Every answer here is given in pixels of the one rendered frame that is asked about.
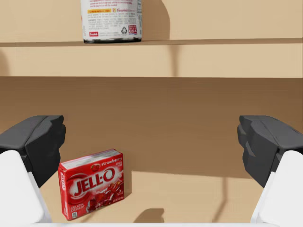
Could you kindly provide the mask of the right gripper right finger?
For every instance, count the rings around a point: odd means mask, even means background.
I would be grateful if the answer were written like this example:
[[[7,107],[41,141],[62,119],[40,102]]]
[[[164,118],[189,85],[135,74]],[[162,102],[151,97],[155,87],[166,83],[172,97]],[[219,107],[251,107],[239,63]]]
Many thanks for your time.
[[[270,116],[239,121],[245,170],[263,187],[251,223],[303,223],[303,134]]]

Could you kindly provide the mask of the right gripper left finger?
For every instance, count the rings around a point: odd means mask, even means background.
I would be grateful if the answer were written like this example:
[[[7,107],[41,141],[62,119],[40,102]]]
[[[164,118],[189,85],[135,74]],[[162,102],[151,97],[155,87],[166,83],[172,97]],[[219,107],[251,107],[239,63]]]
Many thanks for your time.
[[[0,223],[50,223],[41,186],[60,163],[62,115],[27,118],[0,134]]]

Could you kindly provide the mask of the red carton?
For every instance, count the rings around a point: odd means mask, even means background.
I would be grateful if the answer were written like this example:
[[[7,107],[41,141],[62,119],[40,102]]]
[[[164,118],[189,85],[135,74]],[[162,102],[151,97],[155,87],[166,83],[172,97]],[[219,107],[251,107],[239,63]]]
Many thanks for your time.
[[[115,149],[61,162],[58,178],[67,220],[125,198],[123,154]]]

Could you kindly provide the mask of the pale wooden shelf unit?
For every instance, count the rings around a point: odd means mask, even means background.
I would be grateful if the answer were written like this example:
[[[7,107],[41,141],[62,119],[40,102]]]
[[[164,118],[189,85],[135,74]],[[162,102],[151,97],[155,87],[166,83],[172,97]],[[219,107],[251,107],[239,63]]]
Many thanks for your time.
[[[90,223],[247,223],[240,115],[303,133],[303,0],[142,0],[138,43],[86,44],[80,0],[0,0],[0,133],[63,115],[67,161],[115,148],[125,199]]]

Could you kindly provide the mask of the red and white can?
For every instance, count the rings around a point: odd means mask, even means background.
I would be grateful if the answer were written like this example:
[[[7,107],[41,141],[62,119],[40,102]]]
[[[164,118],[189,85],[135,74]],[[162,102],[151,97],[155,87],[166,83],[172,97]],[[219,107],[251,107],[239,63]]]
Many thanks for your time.
[[[141,0],[80,0],[85,43],[142,40]]]

